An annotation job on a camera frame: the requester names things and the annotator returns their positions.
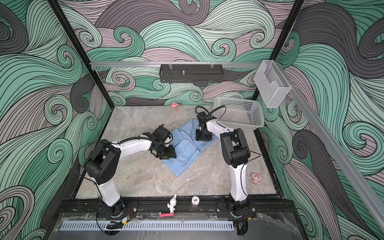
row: metal vent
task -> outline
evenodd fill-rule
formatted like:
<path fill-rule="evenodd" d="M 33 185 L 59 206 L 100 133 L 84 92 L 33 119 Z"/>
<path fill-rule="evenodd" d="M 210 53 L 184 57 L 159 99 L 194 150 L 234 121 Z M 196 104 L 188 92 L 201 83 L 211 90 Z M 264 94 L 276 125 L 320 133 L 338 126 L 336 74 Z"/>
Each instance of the metal vent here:
<path fill-rule="evenodd" d="M 106 229 L 108 223 L 101 223 L 99 226 L 103 230 Z M 64 221 L 60 231 L 84 231 L 99 230 L 95 220 L 93 221 Z M 131 221 L 124 225 L 122 229 L 125 231 L 233 231 L 233 223 L 231 221 L 194 221 L 194 220 L 145 220 Z"/>

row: white rabbit figurine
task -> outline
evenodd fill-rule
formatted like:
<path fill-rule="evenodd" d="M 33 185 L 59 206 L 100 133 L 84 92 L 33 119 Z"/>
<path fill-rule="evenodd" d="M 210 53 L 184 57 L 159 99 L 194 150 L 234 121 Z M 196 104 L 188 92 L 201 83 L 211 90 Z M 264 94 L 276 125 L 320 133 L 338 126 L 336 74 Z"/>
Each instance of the white rabbit figurine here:
<path fill-rule="evenodd" d="M 167 204 L 167 207 L 169 208 L 169 212 L 173 213 L 175 210 L 177 200 L 176 200 L 176 194 L 173 198 L 170 199 L 169 203 Z"/>

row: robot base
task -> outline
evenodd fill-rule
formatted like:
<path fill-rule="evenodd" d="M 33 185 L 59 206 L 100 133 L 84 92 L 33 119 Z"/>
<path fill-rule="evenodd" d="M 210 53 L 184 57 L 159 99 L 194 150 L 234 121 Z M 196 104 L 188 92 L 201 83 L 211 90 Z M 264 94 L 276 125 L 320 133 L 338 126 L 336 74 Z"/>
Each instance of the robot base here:
<path fill-rule="evenodd" d="M 113 206 L 108 206 L 103 202 L 103 210 L 110 215 L 111 217 L 120 217 L 123 211 L 124 204 L 122 203 L 122 198 L 120 198 L 117 203 Z"/>
<path fill-rule="evenodd" d="M 242 216 L 244 212 L 249 208 L 249 198 L 247 197 L 242 201 L 235 201 L 231 194 L 229 197 L 229 210 L 231 213 L 233 213 L 236 217 Z"/>

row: pink sticker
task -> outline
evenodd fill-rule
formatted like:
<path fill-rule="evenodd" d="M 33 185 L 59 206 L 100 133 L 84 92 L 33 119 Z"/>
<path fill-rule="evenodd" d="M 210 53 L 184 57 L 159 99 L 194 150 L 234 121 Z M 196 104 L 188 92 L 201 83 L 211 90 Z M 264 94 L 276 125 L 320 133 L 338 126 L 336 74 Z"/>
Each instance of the pink sticker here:
<path fill-rule="evenodd" d="M 251 174 L 251 183 L 253 185 L 258 185 L 261 182 L 262 182 L 262 178 L 259 174 L 255 173 L 255 172 Z"/>

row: red eraser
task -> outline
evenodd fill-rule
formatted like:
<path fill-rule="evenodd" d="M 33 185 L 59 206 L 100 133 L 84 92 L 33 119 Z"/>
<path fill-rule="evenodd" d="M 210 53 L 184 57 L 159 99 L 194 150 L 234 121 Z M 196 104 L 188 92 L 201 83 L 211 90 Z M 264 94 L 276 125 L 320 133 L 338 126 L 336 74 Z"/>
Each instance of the red eraser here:
<path fill-rule="evenodd" d="M 159 215 L 159 218 L 162 218 L 162 219 L 166 219 L 166 218 L 173 218 L 175 216 L 175 214 L 160 214 Z"/>

